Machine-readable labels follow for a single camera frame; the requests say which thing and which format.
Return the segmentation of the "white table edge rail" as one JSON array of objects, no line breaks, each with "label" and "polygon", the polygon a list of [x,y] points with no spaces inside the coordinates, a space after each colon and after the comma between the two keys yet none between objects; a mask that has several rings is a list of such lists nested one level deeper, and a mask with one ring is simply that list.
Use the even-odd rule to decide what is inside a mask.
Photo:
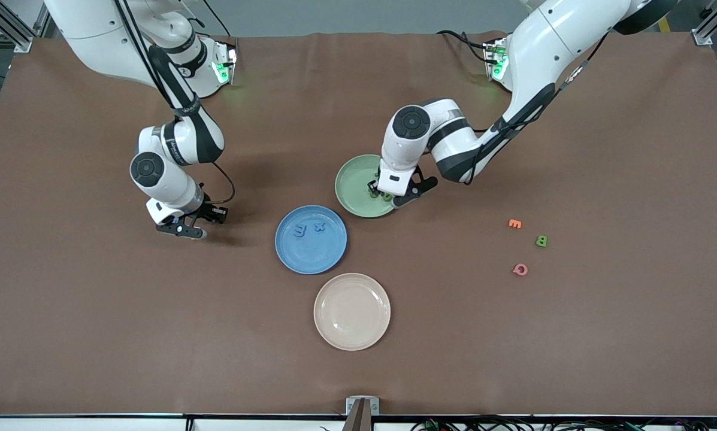
[{"label": "white table edge rail", "polygon": [[[187,417],[0,417],[0,431],[358,431],[344,420],[332,419],[221,419]],[[464,423],[460,419],[412,419],[391,422],[379,417],[369,431],[717,431],[689,430],[676,421],[668,424],[610,424],[594,421],[526,424]]]}]

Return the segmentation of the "blue plate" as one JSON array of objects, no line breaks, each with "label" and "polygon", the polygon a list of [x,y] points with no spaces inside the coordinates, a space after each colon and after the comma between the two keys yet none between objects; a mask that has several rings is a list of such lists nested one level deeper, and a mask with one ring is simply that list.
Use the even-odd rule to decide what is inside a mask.
[{"label": "blue plate", "polygon": [[[314,223],[327,223],[315,232]],[[296,224],[306,224],[302,238],[293,236]],[[322,205],[298,207],[280,221],[274,234],[274,251],[285,267],[303,275],[328,272],[341,261],[347,249],[347,229],[336,212]]]}]

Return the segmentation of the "green plate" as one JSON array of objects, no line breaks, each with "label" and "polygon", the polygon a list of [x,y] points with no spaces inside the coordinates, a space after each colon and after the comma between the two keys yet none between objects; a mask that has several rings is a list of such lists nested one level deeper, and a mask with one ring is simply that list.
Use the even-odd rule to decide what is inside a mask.
[{"label": "green plate", "polygon": [[380,156],[365,154],[356,156],[337,172],[335,194],[337,201],[351,214],[363,218],[377,218],[393,211],[391,202],[378,196],[372,199],[367,183],[378,178]]}]

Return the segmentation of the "aluminium frame profile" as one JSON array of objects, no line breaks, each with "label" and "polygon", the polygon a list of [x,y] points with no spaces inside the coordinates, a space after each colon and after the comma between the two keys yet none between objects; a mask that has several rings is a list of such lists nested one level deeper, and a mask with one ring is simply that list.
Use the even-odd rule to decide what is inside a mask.
[{"label": "aluminium frame profile", "polygon": [[712,35],[717,31],[717,0],[710,0],[700,12],[701,22],[691,30],[697,46],[712,45]]},{"label": "aluminium frame profile", "polygon": [[0,48],[27,53],[33,39],[52,34],[53,21],[44,0],[0,0]]}]

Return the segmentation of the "cream plate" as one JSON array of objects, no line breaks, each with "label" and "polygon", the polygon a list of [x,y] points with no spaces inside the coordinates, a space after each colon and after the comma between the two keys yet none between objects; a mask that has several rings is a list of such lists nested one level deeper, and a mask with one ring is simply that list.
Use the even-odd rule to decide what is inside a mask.
[{"label": "cream plate", "polygon": [[358,351],[374,346],[391,321],[391,303],[374,278],[345,273],[331,278],[317,293],[313,319],[317,332],[330,346]]}]

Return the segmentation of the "brown table mat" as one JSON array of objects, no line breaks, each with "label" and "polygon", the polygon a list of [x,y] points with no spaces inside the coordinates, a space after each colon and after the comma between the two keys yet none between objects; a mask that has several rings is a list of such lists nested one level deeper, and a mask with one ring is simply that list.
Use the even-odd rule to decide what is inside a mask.
[{"label": "brown table mat", "polygon": [[[366,394],[388,414],[717,415],[714,52],[611,35],[470,186],[345,212],[342,164],[430,98],[477,128],[509,101],[442,35],[241,40],[236,85],[204,102],[237,193],[194,241],[157,232],[130,178],[139,131],[170,119],[158,91],[35,41],[0,93],[0,414],[330,414]],[[348,235],[316,275],[274,251],[305,205]],[[391,303],[369,349],[314,324],[345,273]]]}]

